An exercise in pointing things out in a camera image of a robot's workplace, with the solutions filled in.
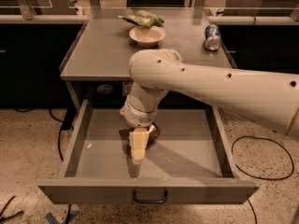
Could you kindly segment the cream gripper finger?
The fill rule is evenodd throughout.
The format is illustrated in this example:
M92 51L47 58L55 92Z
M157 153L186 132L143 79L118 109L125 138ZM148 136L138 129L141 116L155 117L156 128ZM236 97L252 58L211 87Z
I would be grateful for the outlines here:
M145 157L147 143L149 141L149 131L147 128L135 128L129 134L129 146L133 164L141 164Z

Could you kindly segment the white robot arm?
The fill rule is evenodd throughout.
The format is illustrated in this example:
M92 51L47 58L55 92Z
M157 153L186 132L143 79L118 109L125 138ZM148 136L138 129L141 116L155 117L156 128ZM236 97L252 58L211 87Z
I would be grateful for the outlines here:
M298 75L186 64L173 49L140 50L128 68L134 83L121 114L134 128L129 145L135 164L145 157L149 126L169 91L299 138Z

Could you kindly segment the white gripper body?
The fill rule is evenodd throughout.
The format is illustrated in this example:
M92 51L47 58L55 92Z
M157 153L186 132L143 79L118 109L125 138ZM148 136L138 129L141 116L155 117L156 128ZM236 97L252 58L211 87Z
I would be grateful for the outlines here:
M129 101L126 101L120 110L127 124L134 128L147 128L157 117L157 110L151 112L139 111Z

